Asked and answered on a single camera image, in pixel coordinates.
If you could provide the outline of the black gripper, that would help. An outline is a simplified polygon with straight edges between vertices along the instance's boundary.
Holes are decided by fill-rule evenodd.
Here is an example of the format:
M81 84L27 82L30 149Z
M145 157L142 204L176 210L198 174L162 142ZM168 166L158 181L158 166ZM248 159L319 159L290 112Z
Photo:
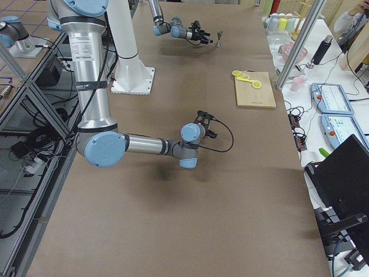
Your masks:
M214 131L210 130L210 124L209 123L202 123L201 124L204 129L205 129L205 134L204 137L210 137L212 139L216 139L217 138L217 133L215 133Z
M211 39L201 38L201 36L203 36L203 37L210 36L210 33L207 33L203 29L192 28L191 33L192 33L191 40L200 40L201 44L209 44L209 43L212 42Z

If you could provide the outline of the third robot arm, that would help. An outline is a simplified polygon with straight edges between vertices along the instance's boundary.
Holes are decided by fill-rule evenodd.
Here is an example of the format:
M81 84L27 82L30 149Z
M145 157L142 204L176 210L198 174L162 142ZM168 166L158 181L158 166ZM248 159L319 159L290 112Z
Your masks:
M1 43L9 48L9 52L15 58L36 58L43 46L36 46L17 16L5 16L1 18Z

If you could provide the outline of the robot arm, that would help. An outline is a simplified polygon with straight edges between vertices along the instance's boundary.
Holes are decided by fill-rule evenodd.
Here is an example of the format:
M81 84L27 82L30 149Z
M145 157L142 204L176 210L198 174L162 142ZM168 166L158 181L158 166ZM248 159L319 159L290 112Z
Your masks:
M193 21L188 28L183 26L179 17L173 17L171 21L166 22L159 1L148 2L153 16L153 32L156 36L170 33L173 38L185 39L188 42L198 42L198 44L194 44L195 46L213 43L213 40L209 38L210 33L201 28L198 20Z
M139 59L127 1L48 1L48 24L67 33L81 109L76 147L92 165L111 167L127 152L168 155L193 169L213 116L199 111L180 131L181 140L121 133L111 116L108 90L147 95L155 69Z

